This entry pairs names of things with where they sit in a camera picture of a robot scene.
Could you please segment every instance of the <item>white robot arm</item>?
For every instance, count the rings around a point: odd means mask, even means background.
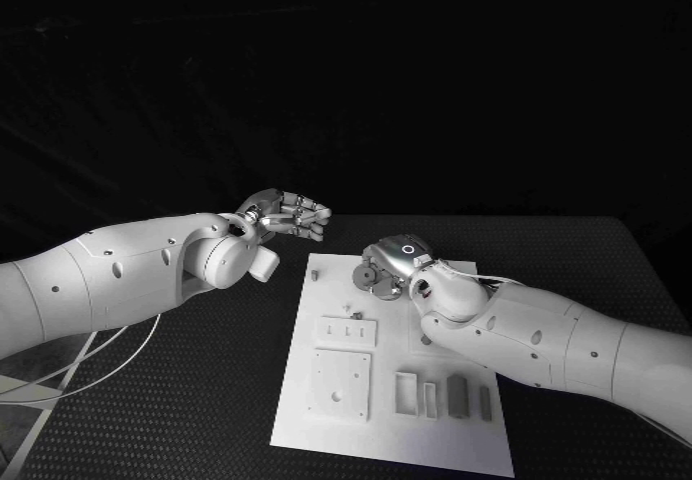
[[[330,210],[275,189],[235,214],[197,213],[99,228],[0,264],[0,359],[55,338],[131,325],[249,272],[265,282],[287,233],[321,241]]]
[[[408,291],[424,341],[525,385],[615,403],[690,445],[690,337],[615,320],[513,280],[458,272],[415,235],[365,249],[353,282],[383,300]]]

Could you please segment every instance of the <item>black background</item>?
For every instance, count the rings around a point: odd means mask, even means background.
[[[689,2],[457,3],[4,6],[0,261],[277,187],[613,215],[689,318]]]

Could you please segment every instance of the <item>black table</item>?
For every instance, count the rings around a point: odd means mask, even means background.
[[[310,252],[359,255],[415,233],[442,258],[516,278],[615,318],[689,333],[623,224],[602,217],[337,216],[323,244],[278,236],[267,284],[249,275],[161,316],[135,361],[56,406],[24,479],[489,478],[269,447]],[[137,325],[81,366],[104,375],[151,327]],[[108,338],[99,334],[95,345]],[[607,402],[499,377],[516,478],[692,478],[692,450]]]

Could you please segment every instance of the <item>textured table surface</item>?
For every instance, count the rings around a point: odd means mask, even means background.
[[[623,320],[690,333],[623,224],[602,217],[334,217],[321,244],[278,236],[267,284],[249,275],[161,316],[135,361],[55,408],[24,479],[489,478],[269,447],[310,252],[359,255],[415,233],[442,258],[516,278]],[[79,367],[71,388],[135,350],[151,320]],[[95,345],[108,334],[101,334]],[[516,478],[692,479],[692,450],[627,410],[499,377]]]

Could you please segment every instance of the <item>white board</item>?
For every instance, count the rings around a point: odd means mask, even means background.
[[[352,272],[359,263],[359,256],[310,255],[271,445],[513,477],[494,372],[454,352],[418,348],[412,341],[418,332],[411,300],[402,296],[386,302],[355,287]],[[476,273],[473,263],[458,263],[455,268]],[[311,270],[318,271],[317,281],[311,280]],[[320,319],[347,318],[355,312],[362,313],[363,320],[376,322],[375,347],[343,343],[331,347],[320,343]],[[313,415],[308,410],[313,358],[324,349],[369,356],[365,422]],[[417,376],[415,416],[393,412],[396,372]],[[447,377],[453,374],[464,376],[468,382],[470,418],[463,420],[447,414]],[[435,385],[434,421],[425,420],[425,383]],[[481,386],[490,390],[490,422],[481,419]]]

